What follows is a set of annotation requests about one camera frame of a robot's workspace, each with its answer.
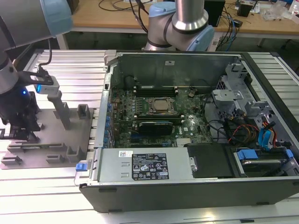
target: blue latch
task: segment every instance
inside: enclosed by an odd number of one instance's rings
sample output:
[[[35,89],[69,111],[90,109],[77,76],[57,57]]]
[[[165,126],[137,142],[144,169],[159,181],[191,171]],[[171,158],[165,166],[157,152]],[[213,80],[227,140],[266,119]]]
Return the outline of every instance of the blue latch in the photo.
[[[258,159],[258,156],[254,149],[241,149],[239,152],[237,152],[237,155],[240,160]]]
[[[270,151],[270,148],[268,147],[270,137],[272,132],[270,130],[267,130],[265,128],[261,128],[260,134],[258,136],[258,144],[263,147],[266,151]]]
[[[87,163],[77,163],[76,164],[76,171],[77,172],[87,171]]]
[[[285,151],[285,153],[286,153],[286,155],[289,157],[289,159],[292,158],[292,157],[294,157],[294,154],[292,153],[292,151],[291,151],[290,149],[287,149],[287,150]]]

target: wooden desk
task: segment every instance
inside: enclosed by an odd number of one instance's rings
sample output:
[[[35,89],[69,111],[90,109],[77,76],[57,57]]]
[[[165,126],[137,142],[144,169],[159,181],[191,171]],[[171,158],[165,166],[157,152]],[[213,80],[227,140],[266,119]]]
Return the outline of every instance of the wooden desk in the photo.
[[[100,0],[80,0],[77,11],[73,15],[74,28],[72,31],[81,32],[113,32],[113,33],[144,33],[136,22],[131,11],[109,12],[99,8]],[[111,0],[105,0],[101,6],[104,8],[114,9]],[[239,37],[254,38],[277,38],[277,39],[299,39],[299,25],[295,22],[283,19],[281,21],[264,21],[260,14],[249,14],[248,17],[237,16],[234,6],[230,5],[235,0],[227,0],[226,7],[234,19],[243,21],[243,25],[238,33]],[[129,7],[129,3],[120,2],[119,7]],[[148,16],[142,12],[142,20],[147,26],[149,23]],[[225,19],[221,19],[219,26],[215,27],[214,45],[218,42],[223,33],[228,30]],[[57,37],[61,49],[67,49],[67,43],[63,36]]]

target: black cable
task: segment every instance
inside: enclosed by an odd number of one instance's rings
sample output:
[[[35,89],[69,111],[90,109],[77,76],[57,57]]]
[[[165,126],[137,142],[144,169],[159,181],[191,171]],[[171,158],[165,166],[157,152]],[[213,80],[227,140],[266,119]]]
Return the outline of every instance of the black cable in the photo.
[[[218,131],[217,131],[217,141],[216,141],[216,142],[219,141],[219,130],[222,129],[222,128],[224,129],[224,127],[220,127],[220,128],[218,128]]]
[[[116,1],[114,3],[112,3],[113,8],[117,9],[117,11],[131,11],[131,7],[128,7],[128,8],[118,7],[116,4],[119,3],[119,2],[123,2],[123,0],[118,0],[118,1]],[[142,3],[142,2],[141,3],[142,4],[146,4],[146,3],[150,3],[150,2],[152,2],[152,0],[149,0],[149,1],[145,2],[145,3]]]
[[[50,64],[51,61],[52,61],[52,48],[51,48],[51,41],[50,41],[50,39],[48,39],[48,44],[49,44],[49,60],[48,60],[48,62],[46,62],[46,63],[40,63],[40,64],[38,65],[38,68],[39,68],[39,69],[41,69],[42,66],[45,66],[45,65]]]
[[[132,9],[132,12],[133,12],[133,15],[136,19],[136,21],[138,22],[138,24],[141,26],[141,28],[146,32],[148,33],[148,30],[146,29],[145,25],[140,21],[140,18],[136,15],[135,11],[134,11],[134,8],[133,8],[133,4],[132,4],[132,0],[129,0],[130,2],[130,6],[131,6],[131,9]]]
[[[139,7],[148,15],[149,12],[145,9],[144,4],[141,0],[136,0],[136,3],[139,5]]]
[[[232,32],[233,32],[233,26],[232,26],[232,24],[231,24],[231,21],[230,21],[230,17],[231,17],[231,15],[228,13],[228,11],[227,11],[227,9],[226,9],[226,7],[224,6],[224,11],[223,11],[224,13],[226,13],[226,17],[225,17],[225,19],[228,21],[228,31],[226,32],[226,34],[225,34],[225,36],[222,38],[222,40],[221,40],[221,42],[220,42],[220,44],[217,46],[217,48],[216,48],[216,50],[219,48],[219,47],[221,47],[222,45],[223,45],[223,41],[225,40],[225,38],[227,37],[227,35],[228,35],[228,33],[229,33],[229,31],[230,31],[230,34],[229,34],[229,37],[227,38],[227,41],[229,40],[229,38],[230,38],[230,36],[231,36],[231,34],[232,34]]]
[[[212,128],[212,129],[216,130],[217,132],[223,134],[225,137],[228,138],[228,136],[226,135],[226,133],[224,133],[223,131],[220,131],[219,128],[216,128],[216,127],[214,127],[214,126],[212,126],[212,125],[210,125],[210,124],[209,124],[208,126],[209,126],[210,128]]]
[[[103,9],[103,10],[105,10],[105,11],[109,11],[109,12],[119,12],[119,11],[124,11],[124,10],[127,10],[127,9],[130,9],[131,7],[127,7],[127,8],[121,8],[121,9],[116,9],[116,10],[114,10],[114,9],[109,9],[109,8],[103,8],[102,6],[101,6],[101,4],[103,3],[103,1],[105,1],[105,0],[101,0],[100,2],[99,2],[99,8],[101,8],[101,9]]]
[[[202,113],[203,113],[203,115],[205,115],[205,107],[206,107],[207,100],[209,99],[209,96],[212,96],[212,94],[211,94],[211,95],[208,95],[208,96],[206,97],[206,100],[205,100],[204,105],[203,105],[203,107],[202,107]]]
[[[19,61],[20,61],[20,60],[25,56],[25,54],[32,48],[32,46],[33,46],[33,43],[30,44],[30,45],[28,45],[28,46],[23,50],[23,52],[20,53],[20,55],[19,55],[16,59],[14,59],[14,61],[13,61],[13,65],[14,65],[14,66],[17,66],[17,64],[19,63]]]
[[[138,5],[138,16],[139,16],[140,22],[141,22],[142,26],[145,28],[145,29],[143,29],[143,30],[146,30],[145,32],[148,33],[148,30],[146,29],[146,27],[145,27],[145,25],[144,25],[144,23],[143,23],[143,21],[142,21],[140,11],[141,11],[141,7],[140,7],[140,5]]]
[[[240,27],[238,27],[238,30],[236,31],[235,35],[232,37],[232,40],[230,40],[230,39],[229,39],[230,37],[229,37],[228,40],[226,40],[225,42],[223,42],[221,46],[223,46],[224,44],[226,44],[226,43],[228,43],[228,42],[231,42],[231,41],[234,42],[235,39],[236,39],[236,36],[237,36],[237,34],[238,34],[238,32],[239,32],[239,30],[240,30]]]
[[[210,120],[210,121],[208,121],[208,124],[210,124],[210,123],[213,122],[213,121],[217,121],[217,122],[219,122],[220,124],[223,124],[223,123],[224,123],[223,120]]]

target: electronic device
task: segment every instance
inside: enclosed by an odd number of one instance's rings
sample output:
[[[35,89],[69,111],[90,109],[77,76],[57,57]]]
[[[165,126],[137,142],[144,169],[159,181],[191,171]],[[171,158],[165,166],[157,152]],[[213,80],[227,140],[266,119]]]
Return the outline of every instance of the electronic device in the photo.
[[[93,110],[62,102],[59,83],[45,69],[52,60],[50,40],[49,59],[39,63],[37,72],[18,72],[5,53],[71,28],[66,0],[0,2],[0,140],[10,140],[1,169],[67,167],[86,158]],[[28,91],[32,84],[35,91]],[[55,109],[40,110],[36,93],[45,94]]]
[[[236,28],[239,28],[242,26],[243,22],[240,21],[240,20],[233,20],[233,23],[232,25],[234,25]]]
[[[94,157],[76,167],[90,170],[77,183],[96,211],[273,204],[299,192],[298,121],[248,53],[104,59]]]
[[[248,17],[251,9],[254,7],[252,1],[240,1],[239,9],[237,11],[238,16]]]
[[[76,11],[78,5],[79,5],[79,0],[67,0],[70,9],[71,9],[71,13],[74,14],[74,12]]]
[[[205,0],[204,9],[209,14],[208,24],[217,27],[225,5],[225,0]]]

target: wire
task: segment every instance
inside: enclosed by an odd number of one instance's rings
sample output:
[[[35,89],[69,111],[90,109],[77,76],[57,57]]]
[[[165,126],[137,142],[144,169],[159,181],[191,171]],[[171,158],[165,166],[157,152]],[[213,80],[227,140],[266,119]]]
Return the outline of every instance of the wire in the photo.
[[[243,128],[247,134],[246,134],[246,138],[243,141],[239,141],[236,138],[234,139],[233,137],[235,136],[235,134],[241,129]],[[256,132],[259,132],[258,128],[256,126],[253,125],[239,125],[235,131],[233,132],[232,137],[228,140],[228,142],[230,142],[231,140],[237,140],[238,142],[242,143],[242,144],[246,144],[249,142],[252,142],[256,139]]]
[[[118,7],[116,4],[119,3],[119,2],[123,2],[123,0],[118,0],[118,1],[116,1],[116,2],[114,2],[114,3],[112,3],[113,8],[117,9],[117,11],[131,11],[131,6],[128,7],[128,8],[121,8],[121,7]],[[142,3],[142,4],[146,4],[146,3],[150,3],[150,2],[152,2],[152,0],[149,0],[149,1],[144,2],[144,3]]]
[[[228,51],[229,48],[231,47],[232,43],[235,41],[236,36],[237,36],[240,28],[238,27],[238,30],[236,29],[233,17],[231,16],[230,13],[227,12],[226,7],[224,7],[224,11],[223,12],[226,14],[226,16],[224,16],[224,15],[221,15],[221,16],[223,18],[226,18],[227,21],[228,21],[228,31],[225,34],[225,36],[222,38],[222,40],[221,40],[220,44],[217,46],[216,50],[218,48],[222,47],[224,44],[229,43],[229,46],[226,49],[226,51]]]
[[[265,128],[269,123],[267,121],[263,122],[263,127]],[[277,134],[276,131],[274,131],[273,127],[270,128],[270,131],[273,134],[273,141],[272,141],[272,145],[273,147],[276,147],[276,139],[277,139]]]
[[[130,6],[131,6],[131,9],[132,9],[132,13],[136,19],[136,21],[138,22],[138,24],[141,26],[141,28],[146,32],[148,33],[148,30],[146,29],[144,23],[140,20],[140,18],[136,15],[135,11],[134,11],[134,8],[133,8],[133,4],[132,4],[132,0],[129,0],[130,2]],[[140,5],[138,5],[138,13],[140,14]]]
[[[216,48],[216,50],[217,50],[220,46],[223,45],[223,41],[224,41],[225,38],[227,37],[229,31],[230,31],[230,34],[229,34],[228,39],[230,38],[231,33],[232,33],[232,30],[231,30],[232,24],[231,24],[230,19],[229,19],[230,14],[228,13],[228,11],[227,11],[227,9],[226,9],[225,6],[224,6],[224,11],[223,11],[223,12],[227,15],[227,16],[223,16],[223,15],[221,15],[221,16],[224,17],[224,18],[226,18],[227,21],[228,21],[228,31],[227,31],[227,33],[225,34],[225,36],[222,38],[222,40],[221,40],[220,44],[218,45],[218,47]]]
[[[119,0],[119,1],[112,3],[113,8],[117,9],[117,11],[131,11],[131,7],[128,7],[128,8],[118,7],[116,4],[119,2],[123,2],[123,0]]]
[[[50,64],[51,63],[51,61],[52,61],[52,48],[51,48],[51,41],[50,41],[50,39],[48,39],[48,44],[49,44],[49,60],[48,60],[48,62],[46,62],[46,63],[40,63],[39,65],[38,65],[38,68],[39,69],[41,69],[42,68],[42,66],[45,66],[45,65],[48,65],[48,64]]]
[[[216,130],[218,133],[221,133],[221,134],[223,134],[226,138],[228,138],[228,136],[226,135],[226,133],[224,133],[223,131],[220,131],[220,130],[219,130],[220,128],[216,128],[216,127],[214,127],[214,126],[212,126],[212,125],[210,125],[210,124],[208,124],[207,126],[209,126],[210,128]]]
[[[139,7],[148,15],[149,12],[145,9],[143,2],[141,0],[136,0],[136,2],[139,5]]]
[[[204,105],[203,105],[203,107],[202,107],[202,114],[205,114],[205,107],[206,107],[207,100],[209,99],[209,96],[212,97],[212,94],[211,94],[211,95],[209,94],[209,95],[206,97],[206,100],[205,100]]]
[[[28,45],[23,52],[13,61],[14,67],[20,62],[20,60],[25,56],[25,54],[33,47],[33,44]]]
[[[233,24],[233,33],[234,33],[234,32],[236,33],[236,31],[234,31],[234,30],[235,30],[235,23],[234,23],[234,20],[233,20],[233,18],[232,18],[231,16],[230,16],[230,19],[231,19],[231,23]],[[229,43],[228,48],[226,49],[226,51],[228,51],[229,48],[232,46],[232,43],[233,43],[234,40],[235,40],[235,39],[232,38],[232,40],[230,41],[230,43]]]
[[[109,9],[109,8],[103,8],[103,7],[101,6],[101,4],[102,4],[104,1],[105,1],[105,0],[101,0],[101,1],[99,2],[98,6],[99,6],[101,9],[105,10],[105,11],[109,11],[109,12],[119,12],[119,11],[124,11],[124,10],[127,10],[127,9],[131,9],[131,7],[120,8],[120,9],[116,9],[116,10],[114,10],[114,9]]]
[[[137,133],[137,134],[139,134],[139,132],[137,132],[137,131],[133,131],[133,130],[130,130],[131,132],[135,132],[135,133]]]

